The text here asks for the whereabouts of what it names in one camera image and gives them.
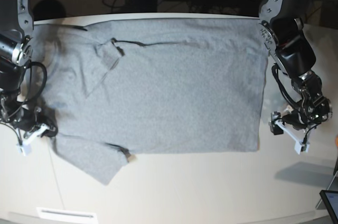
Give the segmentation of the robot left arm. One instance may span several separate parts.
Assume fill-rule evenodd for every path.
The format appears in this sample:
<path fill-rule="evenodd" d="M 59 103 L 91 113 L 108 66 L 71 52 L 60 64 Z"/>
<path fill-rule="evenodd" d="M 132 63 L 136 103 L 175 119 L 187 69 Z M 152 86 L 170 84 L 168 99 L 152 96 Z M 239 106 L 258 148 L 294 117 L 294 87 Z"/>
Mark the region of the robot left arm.
<path fill-rule="evenodd" d="M 305 15 L 311 0 L 262 0 L 259 8 L 261 35 L 275 60 L 271 70 L 278 88 L 290 105 L 287 115 L 271 115 L 271 131 L 282 133 L 277 121 L 307 129 L 328 120 L 330 101 L 323 96 L 322 81 L 312 70 L 315 53 L 303 32 Z"/>

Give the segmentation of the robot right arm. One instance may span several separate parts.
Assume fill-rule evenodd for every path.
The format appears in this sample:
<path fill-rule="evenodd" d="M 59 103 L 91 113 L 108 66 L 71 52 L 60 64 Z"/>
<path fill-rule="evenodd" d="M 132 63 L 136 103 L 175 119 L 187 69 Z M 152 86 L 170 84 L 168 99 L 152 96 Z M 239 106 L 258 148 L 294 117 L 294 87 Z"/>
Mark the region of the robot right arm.
<path fill-rule="evenodd" d="M 48 78 L 46 67 L 32 61 L 33 30 L 30 0 L 1 0 L 1 122 L 25 131 L 28 137 L 54 137 L 56 124 L 37 109 L 25 108 L 37 101 Z M 42 70 L 41 87 L 33 96 L 27 94 L 18 101 L 26 72 L 34 67 Z"/>

